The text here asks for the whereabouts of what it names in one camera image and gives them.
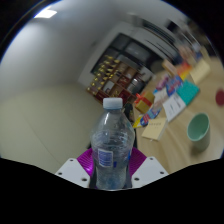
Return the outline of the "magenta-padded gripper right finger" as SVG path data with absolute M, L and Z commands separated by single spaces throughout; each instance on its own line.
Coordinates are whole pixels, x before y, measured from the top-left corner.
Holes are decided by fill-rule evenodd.
M 127 189 L 141 188 L 167 175 L 168 172 L 155 157 L 146 157 L 137 148 L 133 148 L 125 187 Z

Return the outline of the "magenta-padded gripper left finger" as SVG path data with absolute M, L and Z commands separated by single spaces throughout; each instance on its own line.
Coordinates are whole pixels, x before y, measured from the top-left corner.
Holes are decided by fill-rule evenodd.
M 94 161 L 92 149 L 87 149 L 78 158 L 69 158 L 55 173 L 83 188 L 95 188 Z

